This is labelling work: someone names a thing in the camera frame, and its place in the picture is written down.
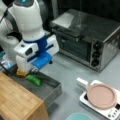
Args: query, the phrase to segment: white pan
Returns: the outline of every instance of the white pan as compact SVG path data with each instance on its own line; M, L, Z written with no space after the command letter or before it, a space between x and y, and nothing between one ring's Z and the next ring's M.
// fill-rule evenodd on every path
M88 85L88 82L78 78L78 84L86 89L88 101L96 108L105 110L117 103L117 95L114 89L105 84Z

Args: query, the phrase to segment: gray countertop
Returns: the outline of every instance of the gray countertop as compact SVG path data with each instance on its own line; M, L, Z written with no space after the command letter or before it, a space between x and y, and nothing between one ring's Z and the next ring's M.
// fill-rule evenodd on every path
M120 53L100 73L62 54L54 56L53 64L47 65L41 72L62 84L62 95L49 108L50 120L66 120L76 112L88 114L93 120L107 120L79 101L83 89L77 85L76 79L81 77L89 83L99 80L120 90Z

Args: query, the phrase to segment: green sponge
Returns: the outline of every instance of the green sponge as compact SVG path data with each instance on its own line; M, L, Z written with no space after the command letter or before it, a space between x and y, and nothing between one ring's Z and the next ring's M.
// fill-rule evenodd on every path
M36 86L40 86L41 85L41 80L38 79L35 75L28 75L26 77L26 79L30 82L32 82L34 85Z

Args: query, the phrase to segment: pan handle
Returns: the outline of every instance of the pan handle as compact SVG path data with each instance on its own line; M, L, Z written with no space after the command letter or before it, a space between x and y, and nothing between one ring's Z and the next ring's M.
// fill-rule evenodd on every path
M77 78L77 84L83 87L84 89L88 87L88 82L81 78Z

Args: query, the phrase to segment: oven control knob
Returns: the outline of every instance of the oven control knob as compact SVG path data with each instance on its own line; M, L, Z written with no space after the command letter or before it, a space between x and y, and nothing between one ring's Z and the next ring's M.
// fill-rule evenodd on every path
M92 57L93 57L93 58L99 58L99 57L100 57L100 52L99 52L99 51L95 51L95 52L92 54Z
M102 44L101 44L100 42L96 42L96 43L93 45L93 48L94 48L95 50L99 50L99 49L102 48Z
M99 65L99 60L98 60L98 59L94 59L94 60L92 61L91 65L92 65L93 67L98 66L98 65Z

